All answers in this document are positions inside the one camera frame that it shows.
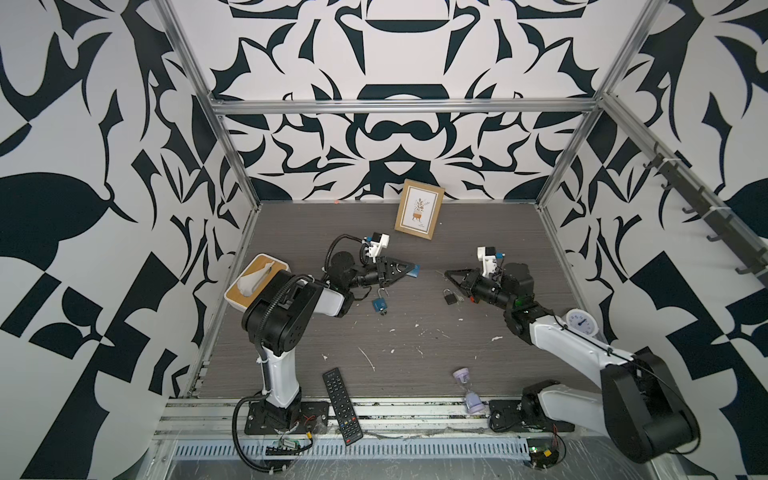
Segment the small black padlock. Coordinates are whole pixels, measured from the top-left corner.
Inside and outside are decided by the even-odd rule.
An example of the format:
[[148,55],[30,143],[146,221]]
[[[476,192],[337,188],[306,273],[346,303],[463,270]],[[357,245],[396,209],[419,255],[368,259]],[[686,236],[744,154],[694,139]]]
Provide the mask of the small black padlock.
[[457,294],[449,288],[443,290],[443,298],[447,305],[460,304],[464,302],[464,299],[460,294]]

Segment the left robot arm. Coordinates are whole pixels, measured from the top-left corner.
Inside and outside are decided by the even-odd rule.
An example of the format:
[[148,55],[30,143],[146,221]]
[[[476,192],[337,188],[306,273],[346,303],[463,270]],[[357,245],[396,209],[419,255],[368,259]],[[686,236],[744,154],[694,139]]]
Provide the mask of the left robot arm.
[[257,351],[260,396],[249,402],[248,433],[297,427],[302,391],[295,350],[315,315],[341,318],[359,300],[355,291],[379,291],[417,275],[412,262],[387,256],[390,236],[342,234],[329,246],[322,275],[293,273],[289,265],[260,253],[225,291],[225,301],[242,313],[241,328]]

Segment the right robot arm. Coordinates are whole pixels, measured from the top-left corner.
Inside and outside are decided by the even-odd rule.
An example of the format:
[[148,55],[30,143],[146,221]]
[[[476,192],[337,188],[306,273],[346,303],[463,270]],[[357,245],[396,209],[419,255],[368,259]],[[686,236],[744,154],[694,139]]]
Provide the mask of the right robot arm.
[[599,389],[554,380],[531,385],[520,402],[524,425],[563,422],[600,433],[635,463],[699,445],[699,422],[664,360],[648,348],[631,353],[600,341],[595,318],[584,310],[558,316],[542,306],[527,265],[508,264],[498,274],[474,268],[444,275],[468,300],[501,309],[520,340],[560,358]]

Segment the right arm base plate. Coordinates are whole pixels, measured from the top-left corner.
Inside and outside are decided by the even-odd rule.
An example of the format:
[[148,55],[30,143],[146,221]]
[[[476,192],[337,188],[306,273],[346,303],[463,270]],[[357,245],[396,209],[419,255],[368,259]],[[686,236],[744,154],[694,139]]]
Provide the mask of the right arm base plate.
[[488,403],[489,428],[495,433],[565,432],[572,433],[572,423],[553,420],[530,399],[491,400]]

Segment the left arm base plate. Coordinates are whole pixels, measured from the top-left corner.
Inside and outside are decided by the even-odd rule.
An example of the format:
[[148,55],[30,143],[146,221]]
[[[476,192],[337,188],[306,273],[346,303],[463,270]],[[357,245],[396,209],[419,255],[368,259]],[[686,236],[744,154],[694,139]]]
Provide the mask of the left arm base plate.
[[271,435],[324,431],[329,409],[327,401],[294,402],[286,408],[278,408],[266,400],[251,402],[244,432],[246,435]]

